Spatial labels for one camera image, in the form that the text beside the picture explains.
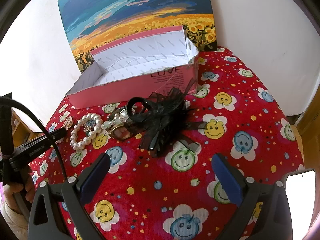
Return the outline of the left hand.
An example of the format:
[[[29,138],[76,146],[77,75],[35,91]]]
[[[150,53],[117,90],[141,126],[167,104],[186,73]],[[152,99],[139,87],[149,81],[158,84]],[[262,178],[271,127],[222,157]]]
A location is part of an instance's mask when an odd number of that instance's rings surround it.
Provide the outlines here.
[[[35,186],[31,177],[32,169],[30,166],[26,166],[23,172],[27,175],[23,184],[7,183],[3,187],[5,203],[19,215],[23,214],[19,203],[22,203],[25,199],[32,204],[35,197]]]

